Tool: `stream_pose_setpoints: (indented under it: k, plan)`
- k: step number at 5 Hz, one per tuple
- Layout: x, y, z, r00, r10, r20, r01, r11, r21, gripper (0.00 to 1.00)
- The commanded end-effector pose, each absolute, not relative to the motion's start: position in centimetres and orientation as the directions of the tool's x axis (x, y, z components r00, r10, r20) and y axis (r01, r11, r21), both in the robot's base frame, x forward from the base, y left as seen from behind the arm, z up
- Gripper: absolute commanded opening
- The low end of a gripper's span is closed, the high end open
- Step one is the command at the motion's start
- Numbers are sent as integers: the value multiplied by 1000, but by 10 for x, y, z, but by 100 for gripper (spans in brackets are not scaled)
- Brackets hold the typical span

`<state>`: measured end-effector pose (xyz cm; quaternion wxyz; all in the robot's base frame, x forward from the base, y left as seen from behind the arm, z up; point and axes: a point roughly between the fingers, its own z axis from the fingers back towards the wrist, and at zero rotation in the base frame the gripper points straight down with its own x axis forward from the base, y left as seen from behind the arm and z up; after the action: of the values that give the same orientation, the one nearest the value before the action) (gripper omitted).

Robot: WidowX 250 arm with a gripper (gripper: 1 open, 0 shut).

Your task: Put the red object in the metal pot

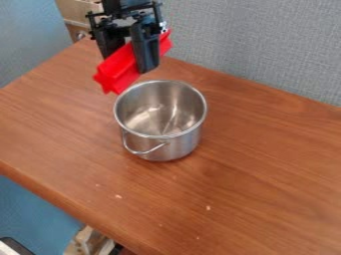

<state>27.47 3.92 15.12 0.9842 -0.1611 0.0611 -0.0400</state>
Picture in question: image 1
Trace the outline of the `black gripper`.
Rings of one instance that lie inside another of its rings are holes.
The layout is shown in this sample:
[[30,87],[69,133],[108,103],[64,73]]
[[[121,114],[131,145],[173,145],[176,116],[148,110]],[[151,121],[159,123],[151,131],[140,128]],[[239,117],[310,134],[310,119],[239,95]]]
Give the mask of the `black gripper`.
[[137,69],[141,74],[160,63],[160,33],[167,31],[160,1],[103,1],[103,11],[89,12],[91,39],[96,40],[107,59],[124,45],[129,28],[117,27],[116,20],[133,20],[131,39]]

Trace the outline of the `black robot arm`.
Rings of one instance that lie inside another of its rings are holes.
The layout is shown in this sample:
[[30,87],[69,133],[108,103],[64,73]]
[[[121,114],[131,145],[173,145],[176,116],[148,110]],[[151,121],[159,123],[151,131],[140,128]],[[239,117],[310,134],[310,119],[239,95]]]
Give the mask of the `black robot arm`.
[[101,0],[103,11],[85,15],[91,39],[107,59],[131,39],[137,70],[143,74],[160,63],[161,35],[168,31],[159,0]]

